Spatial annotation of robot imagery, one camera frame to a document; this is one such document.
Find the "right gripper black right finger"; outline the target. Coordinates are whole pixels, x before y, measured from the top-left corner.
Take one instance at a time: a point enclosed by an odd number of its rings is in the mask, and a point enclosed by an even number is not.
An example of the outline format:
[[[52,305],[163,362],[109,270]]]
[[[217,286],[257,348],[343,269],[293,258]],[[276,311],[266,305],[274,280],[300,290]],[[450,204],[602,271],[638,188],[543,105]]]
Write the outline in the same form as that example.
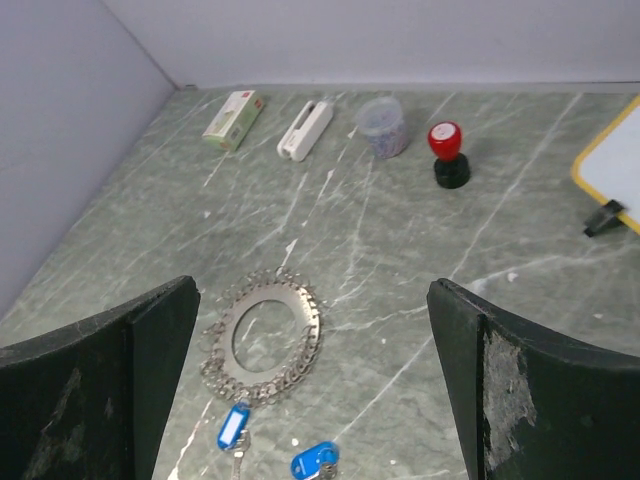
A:
[[[469,478],[638,478],[638,357],[445,278],[431,283],[427,305]]]

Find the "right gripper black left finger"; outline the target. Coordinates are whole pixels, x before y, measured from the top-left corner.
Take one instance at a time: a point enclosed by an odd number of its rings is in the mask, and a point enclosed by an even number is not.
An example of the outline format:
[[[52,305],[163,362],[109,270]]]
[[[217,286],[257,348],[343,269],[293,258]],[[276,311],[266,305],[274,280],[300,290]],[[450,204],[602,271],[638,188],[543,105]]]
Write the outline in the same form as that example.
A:
[[[3,347],[2,478],[151,478],[199,304],[181,276]]]

